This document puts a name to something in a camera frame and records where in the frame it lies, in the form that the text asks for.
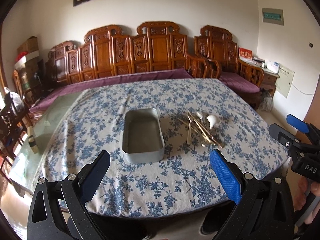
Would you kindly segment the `wooden chopstick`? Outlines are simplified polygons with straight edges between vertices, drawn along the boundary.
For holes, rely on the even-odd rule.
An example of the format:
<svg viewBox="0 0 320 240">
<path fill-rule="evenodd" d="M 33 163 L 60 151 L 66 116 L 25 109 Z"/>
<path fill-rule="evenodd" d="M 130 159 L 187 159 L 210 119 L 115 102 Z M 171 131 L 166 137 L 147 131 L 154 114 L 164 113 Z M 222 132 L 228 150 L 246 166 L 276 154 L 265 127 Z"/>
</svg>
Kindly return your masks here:
<svg viewBox="0 0 320 240">
<path fill-rule="evenodd" d="M 206 135 L 206 138 L 208 140 L 211 140 L 212 142 L 214 142 L 217 146 L 219 146 L 220 148 L 223 148 L 223 146 L 211 135 L 211 133 L 203 126 L 203 124 L 201 124 L 199 121 L 197 121 L 196 119 L 194 119 L 195 123 L 197 124 L 197 126 L 199 127 L 199 129 L 203 132 L 203 134 Z"/>
<path fill-rule="evenodd" d="M 217 143 L 213 142 L 211 139 L 209 139 L 206 135 L 204 135 L 204 133 L 199 130 L 196 126 L 191 125 L 191 129 L 200 136 L 200 140 L 201 140 L 201 144 L 202 145 L 214 145 L 217 146 Z"/>
<path fill-rule="evenodd" d="M 198 120 L 198 118 L 196 118 L 190 111 L 187 114 L 188 117 L 190 117 L 195 124 L 198 126 L 198 128 L 200 129 L 200 131 L 203 133 L 204 138 L 212 143 L 214 143 L 215 145 L 217 145 L 220 148 L 223 148 L 223 145 L 221 143 L 219 143 L 213 135 L 211 135 L 211 133 L 205 128 L 205 126 L 203 124 L 200 123 L 200 121 Z"/>
</svg>

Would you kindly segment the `small white ceramic spoon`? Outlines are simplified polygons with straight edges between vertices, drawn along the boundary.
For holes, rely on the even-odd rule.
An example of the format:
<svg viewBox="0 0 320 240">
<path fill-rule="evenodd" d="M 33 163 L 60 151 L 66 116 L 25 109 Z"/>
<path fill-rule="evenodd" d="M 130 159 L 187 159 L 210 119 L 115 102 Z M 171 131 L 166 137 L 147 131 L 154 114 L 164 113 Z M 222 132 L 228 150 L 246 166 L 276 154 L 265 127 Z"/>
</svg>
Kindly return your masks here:
<svg viewBox="0 0 320 240">
<path fill-rule="evenodd" d="M 196 112 L 196 115 L 203 122 L 203 114 L 201 112 Z"/>
</svg>

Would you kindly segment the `wooden side table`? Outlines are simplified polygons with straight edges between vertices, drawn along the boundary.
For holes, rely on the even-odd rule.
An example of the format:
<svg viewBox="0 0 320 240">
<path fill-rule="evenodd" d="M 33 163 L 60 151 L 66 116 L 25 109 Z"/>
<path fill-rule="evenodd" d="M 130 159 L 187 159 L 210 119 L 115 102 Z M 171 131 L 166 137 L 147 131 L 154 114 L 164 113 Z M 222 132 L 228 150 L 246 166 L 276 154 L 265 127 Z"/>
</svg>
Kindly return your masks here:
<svg viewBox="0 0 320 240">
<path fill-rule="evenodd" d="M 274 93 L 276 91 L 276 81 L 280 76 L 278 74 L 275 74 L 268 69 L 263 69 L 264 72 L 264 79 L 260 85 L 260 90 L 268 91 L 272 98 L 274 96 Z"/>
</svg>

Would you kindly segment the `white box on table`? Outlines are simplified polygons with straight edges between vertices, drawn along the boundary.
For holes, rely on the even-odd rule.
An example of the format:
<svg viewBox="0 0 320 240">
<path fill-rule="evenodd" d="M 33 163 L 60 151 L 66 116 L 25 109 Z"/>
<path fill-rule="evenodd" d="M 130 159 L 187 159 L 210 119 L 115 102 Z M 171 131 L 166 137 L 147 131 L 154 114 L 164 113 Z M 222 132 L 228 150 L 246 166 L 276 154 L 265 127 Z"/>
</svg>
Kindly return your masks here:
<svg viewBox="0 0 320 240">
<path fill-rule="evenodd" d="M 278 74 L 280 70 L 280 64 L 276 61 L 266 61 L 265 63 L 266 69 L 268 69 L 270 72 L 273 72 L 274 74 Z"/>
</svg>

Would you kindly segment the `red box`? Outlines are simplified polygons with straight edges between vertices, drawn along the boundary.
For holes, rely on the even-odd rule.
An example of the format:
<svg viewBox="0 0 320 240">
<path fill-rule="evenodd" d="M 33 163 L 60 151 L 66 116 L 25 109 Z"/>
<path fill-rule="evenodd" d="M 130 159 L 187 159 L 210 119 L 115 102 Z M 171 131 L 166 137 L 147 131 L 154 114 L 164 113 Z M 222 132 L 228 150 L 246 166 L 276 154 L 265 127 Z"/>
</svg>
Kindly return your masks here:
<svg viewBox="0 0 320 240">
<path fill-rule="evenodd" d="M 251 62 L 253 59 L 253 51 L 242 47 L 238 48 L 239 59 L 241 61 Z"/>
</svg>

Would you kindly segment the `blue floral tablecloth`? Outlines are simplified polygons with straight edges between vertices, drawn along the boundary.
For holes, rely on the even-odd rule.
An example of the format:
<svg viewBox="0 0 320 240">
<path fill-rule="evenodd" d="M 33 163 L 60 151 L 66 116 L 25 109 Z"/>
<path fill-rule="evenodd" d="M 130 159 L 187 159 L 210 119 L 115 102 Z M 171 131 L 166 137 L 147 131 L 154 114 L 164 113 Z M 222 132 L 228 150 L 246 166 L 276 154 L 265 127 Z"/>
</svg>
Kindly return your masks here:
<svg viewBox="0 0 320 240">
<path fill-rule="evenodd" d="M 59 122 L 34 181 L 63 180 L 107 151 L 110 166 L 88 211 L 127 218 L 173 216 L 226 200 L 210 165 L 214 149 L 257 179 L 288 159 L 267 123 L 217 79 L 92 88 Z"/>
</svg>

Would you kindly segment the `dark wooden chair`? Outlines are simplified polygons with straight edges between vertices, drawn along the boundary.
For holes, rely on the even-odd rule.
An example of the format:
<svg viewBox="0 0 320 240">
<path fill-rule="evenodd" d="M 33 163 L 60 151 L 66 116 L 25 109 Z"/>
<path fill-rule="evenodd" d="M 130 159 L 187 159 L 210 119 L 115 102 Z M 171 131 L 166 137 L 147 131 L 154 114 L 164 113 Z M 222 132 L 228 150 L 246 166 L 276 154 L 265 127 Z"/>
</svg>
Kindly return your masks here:
<svg viewBox="0 0 320 240">
<path fill-rule="evenodd" d="M 16 148 L 18 145 L 23 146 L 23 136 L 27 134 L 27 124 L 31 125 L 29 112 L 20 96 L 14 96 L 8 92 L 4 97 L 4 108 L 1 109 L 1 175 L 11 182 L 8 176 L 2 171 L 4 163 L 12 166 L 12 161 L 16 158 Z"/>
</svg>

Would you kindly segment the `rectangular metal tray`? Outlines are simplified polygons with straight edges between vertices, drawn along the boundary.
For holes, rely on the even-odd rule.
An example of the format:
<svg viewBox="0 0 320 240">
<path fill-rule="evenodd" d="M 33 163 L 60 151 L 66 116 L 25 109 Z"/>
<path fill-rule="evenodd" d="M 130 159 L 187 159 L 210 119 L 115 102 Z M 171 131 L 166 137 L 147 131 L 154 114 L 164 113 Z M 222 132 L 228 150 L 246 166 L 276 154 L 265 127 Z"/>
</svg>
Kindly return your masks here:
<svg viewBox="0 0 320 240">
<path fill-rule="evenodd" d="M 134 109 L 125 114 L 121 150 L 130 164 L 161 161 L 165 143 L 156 109 Z"/>
</svg>

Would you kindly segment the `purple sofa cushion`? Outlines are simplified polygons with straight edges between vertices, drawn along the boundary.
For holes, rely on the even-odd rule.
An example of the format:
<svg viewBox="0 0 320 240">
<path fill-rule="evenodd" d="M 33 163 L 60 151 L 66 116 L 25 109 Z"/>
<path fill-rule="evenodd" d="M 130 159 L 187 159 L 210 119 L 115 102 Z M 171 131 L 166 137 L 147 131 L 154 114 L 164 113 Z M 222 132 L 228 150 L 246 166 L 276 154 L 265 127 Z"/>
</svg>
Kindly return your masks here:
<svg viewBox="0 0 320 240">
<path fill-rule="evenodd" d="M 156 72 L 126 74 L 101 79 L 83 81 L 54 89 L 47 97 L 40 100 L 35 106 L 29 108 L 30 113 L 44 112 L 59 96 L 82 92 L 86 89 L 102 86 L 132 83 L 138 81 L 166 80 L 166 79 L 191 79 L 192 76 L 184 69 L 162 70 Z"/>
</svg>

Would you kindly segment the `carved wooden sofa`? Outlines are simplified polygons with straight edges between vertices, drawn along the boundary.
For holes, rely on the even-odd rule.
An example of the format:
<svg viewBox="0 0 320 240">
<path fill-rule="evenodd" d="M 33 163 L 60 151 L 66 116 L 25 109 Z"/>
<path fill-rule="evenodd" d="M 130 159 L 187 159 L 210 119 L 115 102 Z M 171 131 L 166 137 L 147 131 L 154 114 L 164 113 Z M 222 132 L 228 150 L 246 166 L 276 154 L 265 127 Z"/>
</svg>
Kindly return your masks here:
<svg viewBox="0 0 320 240">
<path fill-rule="evenodd" d="M 89 31 L 84 44 L 66 41 L 48 53 L 45 78 L 53 87 L 104 77 L 184 69 L 195 78 L 209 70 L 207 60 L 188 53 L 187 36 L 169 21 L 144 22 L 137 35 L 123 34 L 118 25 Z"/>
</svg>

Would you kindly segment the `white wall access panel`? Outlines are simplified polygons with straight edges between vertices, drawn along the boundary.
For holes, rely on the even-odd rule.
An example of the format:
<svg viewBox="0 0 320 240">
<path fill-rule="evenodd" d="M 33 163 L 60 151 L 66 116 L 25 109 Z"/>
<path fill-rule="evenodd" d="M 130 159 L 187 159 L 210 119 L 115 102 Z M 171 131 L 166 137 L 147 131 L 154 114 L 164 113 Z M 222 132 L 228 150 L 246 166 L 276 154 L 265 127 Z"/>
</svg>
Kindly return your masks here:
<svg viewBox="0 0 320 240">
<path fill-rule="evenodd" d="M 279 92 L 285 98 L 287 98 L 289 94 L 294 74 L 294 71 L 280 65 L 278 72 L 279 77 L 276 80 L 276 91 Z"/>
</svg>

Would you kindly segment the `grey wall electrical panel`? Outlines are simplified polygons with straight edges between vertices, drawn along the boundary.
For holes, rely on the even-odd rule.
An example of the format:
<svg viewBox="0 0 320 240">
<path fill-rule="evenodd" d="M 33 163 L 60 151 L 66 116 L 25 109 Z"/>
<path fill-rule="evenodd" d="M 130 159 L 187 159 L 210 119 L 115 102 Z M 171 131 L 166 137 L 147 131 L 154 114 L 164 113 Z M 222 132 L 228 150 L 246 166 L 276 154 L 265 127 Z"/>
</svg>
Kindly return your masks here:
<svg viewBox="0 0 320 240">
<path fill-rule="evenodd" d="M 262 19 L 264 23 L 284 25 L 282 9 L 262 8 Z"/>
</svg>

